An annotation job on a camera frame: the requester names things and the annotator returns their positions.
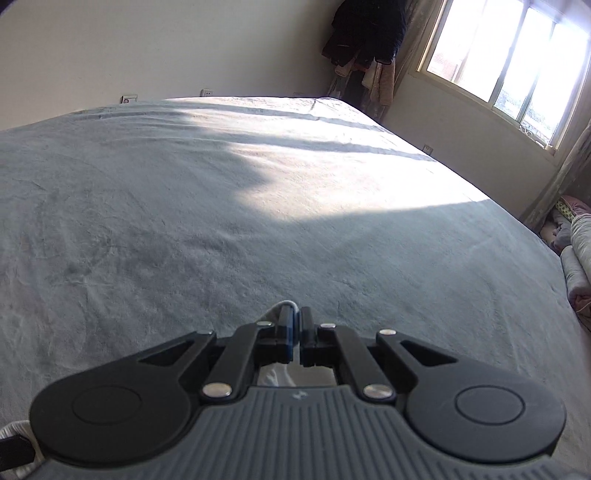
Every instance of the fleece blanket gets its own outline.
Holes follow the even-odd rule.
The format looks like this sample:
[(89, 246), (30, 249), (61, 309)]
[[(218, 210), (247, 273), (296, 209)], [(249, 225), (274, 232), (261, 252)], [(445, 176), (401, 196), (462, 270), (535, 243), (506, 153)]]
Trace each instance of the fleece blanket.
[(333, 99), (205, 98), (0, 132), (0, 424), (65, 375), (282, 299), (545, 383), (591, 471), (591, 350), (560, 260)]

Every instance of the towel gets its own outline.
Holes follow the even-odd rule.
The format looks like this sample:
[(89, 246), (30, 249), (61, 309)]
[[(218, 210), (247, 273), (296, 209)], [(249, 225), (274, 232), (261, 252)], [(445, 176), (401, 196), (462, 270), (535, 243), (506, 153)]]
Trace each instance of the towel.
[(382, 106), (392, 105), (394, 99), (394, 75), (396, 73), (396, 62), (382, 66), (382, 73), (379, 76), (379, 104)]

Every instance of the folded blanket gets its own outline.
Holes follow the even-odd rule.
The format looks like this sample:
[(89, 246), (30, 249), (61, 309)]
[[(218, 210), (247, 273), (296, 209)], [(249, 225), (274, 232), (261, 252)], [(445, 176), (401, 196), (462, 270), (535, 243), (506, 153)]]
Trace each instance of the folded blanket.
[(566, 279), (566, 290), (569, 295), (569, 302), (577, 310), (585, 303), (591, 304), (591, 283), (587, 278), (585, 270), (581, 266), (573, 247), (568, 246), (560, 254), (560, 261)]
[(591, 306), (587, 296), (591, 297), (591, 293), (587, 290), (587, 286), (591, 278), (591, 214), (583, 213), (574, 218), (571, 226), (571, 241), (572, 249), (565, 248), (560, 257), (563, 262), (569, 302), (581, 322), (590, 328)]
[(584, 213), (574, 218), (571, 242), (587, 278), (591, 278), (591, 214)]

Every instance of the white cable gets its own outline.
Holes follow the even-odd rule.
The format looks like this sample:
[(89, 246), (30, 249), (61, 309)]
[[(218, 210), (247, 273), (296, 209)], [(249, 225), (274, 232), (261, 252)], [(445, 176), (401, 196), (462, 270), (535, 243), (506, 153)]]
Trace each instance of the white cable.
[(298, 307), (297, 303), (291, 300), (281, 300), (278, 301), (277, 303), (275, 303), (267, 313), (269, 313), (272, 310), (275, 310), (277, 307), (280, 307), (282, 305), (290, 305), (291, 308), (293, 308), (295, 310), (296, 313), (298, 313), (300, 311), (300, 308)]

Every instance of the sheer curtain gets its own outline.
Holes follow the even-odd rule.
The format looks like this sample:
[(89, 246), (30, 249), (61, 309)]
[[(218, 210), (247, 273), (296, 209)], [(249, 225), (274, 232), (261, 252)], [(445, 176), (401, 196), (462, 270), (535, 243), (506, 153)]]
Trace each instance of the sheer curtain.
[(407, 74), (408, 69), (413, 63), (413, 58), (417, 49), (427, 31), (427, 24), (431, 15), (437, 8), (437, 0), (408, 0), (407, 13), (407, 33), (404, 41), (396, 55), (396, 80), (394, 83), (394, 95), (400, 87), (402, 79)]
[[(532, 0), (535, 8), (547, 14), (553, 14), (558, 22), (565, 22), (578, 27), (588, 35), (591, 34), (591, 8), (583, 0)], [(589, 92), (589, 70), (583, 76)], [(575, 142), (567, 157), (562, 162), (544, 190), (532, 202), (520, 217), (520, 221), (534, 232), (539, 232), (548, 212), (559, 197), (567, 193), (569, 187), (579, 176), (591, 167), (591, 121)]]
[(564, 159), (562, 166), (549, 184), (521, 216), (521, 222), (534, 232), (539, 232), (548, 212), (558, 198), (573, 184), (579, 174), (591, 165), (591, 122)]

